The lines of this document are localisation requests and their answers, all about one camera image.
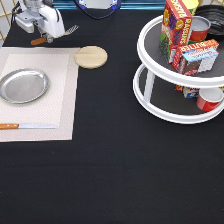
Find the black table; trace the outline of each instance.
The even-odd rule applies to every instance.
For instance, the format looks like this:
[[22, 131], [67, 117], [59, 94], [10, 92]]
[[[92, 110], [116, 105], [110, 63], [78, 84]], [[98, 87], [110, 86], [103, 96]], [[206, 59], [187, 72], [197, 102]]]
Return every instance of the black table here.
[[[133, 94], [139, 33], [162, 13], [95, 21], [62, 11], [65, 28], [79, 30], [41, 47], [96, 45], [108, 62], [79, 69], [72, 141], [0, 144], [1, 223], [223, 223], [224, 113], [183, 126], [151, 115]], [[13, 24], [4, 46], [38, 37]]]

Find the two-tier shelf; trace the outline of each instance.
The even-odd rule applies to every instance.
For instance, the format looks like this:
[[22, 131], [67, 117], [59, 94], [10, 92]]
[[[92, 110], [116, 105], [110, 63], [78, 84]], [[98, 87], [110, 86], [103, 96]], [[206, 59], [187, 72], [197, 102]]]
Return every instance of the two-tier shelf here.
[[179, 74], [159, 49], [162, 19], [163, 16], [153, 19], [140, 33], [137, 50], [142, 65], [133, 81], [135, 96], [147, 111], [164, 120], [180, 124], [208, 121], [224, 109], [224, 102], [213, 111], [204, 112], [197, 107], [196, 98], [186, 99], [175, 88], [176, 84], [193, 88], [224, 86], [224, 42], [219, 43], [219, 56], [211, 71], [192, 76]]

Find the wooden coaster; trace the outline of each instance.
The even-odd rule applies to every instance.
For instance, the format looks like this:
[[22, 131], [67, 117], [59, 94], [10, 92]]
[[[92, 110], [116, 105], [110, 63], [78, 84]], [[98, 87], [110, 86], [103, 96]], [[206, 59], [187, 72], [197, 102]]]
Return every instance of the wooden coaster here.
[[106, 61], [107, 52], [96, 46], [83, 47], [75, 54], [75, 62], [83, 68], [98, 68], [104, 65]]

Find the snack box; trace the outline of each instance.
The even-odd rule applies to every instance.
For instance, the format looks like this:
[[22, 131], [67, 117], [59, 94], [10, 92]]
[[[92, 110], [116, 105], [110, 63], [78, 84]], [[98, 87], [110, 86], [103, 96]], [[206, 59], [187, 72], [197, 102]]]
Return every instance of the snack box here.
[[184, 75], [192, 75], [211, 70], [218, 54], [213, 47], [204, 50], [188, 51], [183, 54], [178, 72]]
[[213, 47], [215, 50], [217, 50], [219, 44], [217, 41], [214, 39], [208, 40], [208, 41], [203, 41], [200, 43], [195, 43], [195, 44], [190, 44], [187, 46], [181, 46], [177, 48], [176, 54], [174, 56], [173, 60], [173, 67], [179, 72], [179, 63], [182, 59], [183, 53], [187, 51], [192, 51], [192, 50], [201, 50], [201, 49], [207, 49]]
[[173, 62], [177, 47], [187, 44], [192, 18], [192, 14], [182, 0], [166, 0], [160, 49], [169, 63]]
[[184, 94], [185, 98], [198, 97], [199, 89], [191, 88], [191, 87], [184, 87], [183, 88], [183, 94]]

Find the tin can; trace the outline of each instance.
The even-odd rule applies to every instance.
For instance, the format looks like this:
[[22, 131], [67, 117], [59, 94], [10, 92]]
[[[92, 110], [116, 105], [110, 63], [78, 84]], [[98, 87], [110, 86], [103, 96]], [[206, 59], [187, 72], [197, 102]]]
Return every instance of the tin can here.
[[182, 2], [185, 4], [190, 13], [194, 15], [198, 7], [198, 0], [182, 0]]
[[211, 27], [211, 23], [204, 17], [193, 16], [191, 24], [191, 34], [188, 44], [195, 44], [202, 42], [207, 37], [208, 31]]
[[220, 88], [200, 89], [197, 106], [203, 111], [212, 111], [222, 100], [223, 92]]

